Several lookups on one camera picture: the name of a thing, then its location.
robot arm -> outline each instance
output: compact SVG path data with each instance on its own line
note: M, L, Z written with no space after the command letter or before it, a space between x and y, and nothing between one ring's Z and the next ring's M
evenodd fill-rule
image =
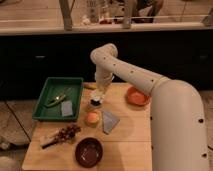
M95 80L106 90L115 74L151 95L153 171L208 171L203 104L196 89L118 60L117 54L113 44L92 51Z

orange bowl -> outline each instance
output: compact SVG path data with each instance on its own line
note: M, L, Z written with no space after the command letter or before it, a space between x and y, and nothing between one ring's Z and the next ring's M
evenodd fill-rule
M146 96L135 87L130 87L126 92L126 101L130 104L144 106L150 102L150 96Z

wooden table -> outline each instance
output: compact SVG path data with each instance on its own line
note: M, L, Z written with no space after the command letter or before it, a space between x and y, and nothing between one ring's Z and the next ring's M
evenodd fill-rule
M69 123L38 122L32 141L26 153L23 170L98 170L98 171L151 171L151 135L149 105L137 107L125 101L128 83L113 83L106 93L102 109L106 109L120 118L118 125L109 135L102 131L102 122L96 128L85 125L85 109L89 102L91 90L84 89L77 123L82 131L73 143L62 143L41 149L39 138L63 128ZM75 147L86 137L95 137L103 145L103 158L100 163L85 169L75 160Z

bunch of grapes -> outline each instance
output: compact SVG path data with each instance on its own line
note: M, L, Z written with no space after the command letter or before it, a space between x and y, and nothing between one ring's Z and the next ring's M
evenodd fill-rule
M67 126L66 128L62 128L59 131L58 135L56 135L55 140L57 142L65 142L75 137L75 134L80 131L81 131L80 126L72 124L70 126Z

green tray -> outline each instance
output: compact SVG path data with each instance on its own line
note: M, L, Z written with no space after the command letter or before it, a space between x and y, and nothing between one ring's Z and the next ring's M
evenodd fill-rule
M47 108L45 105L54 97L65 93L64 100L72 101L72 116L61 115L61 103ZM38 102L33 111L33 119L40 121L77 121L83 90L83 78L80 77L48 77L45 81Z

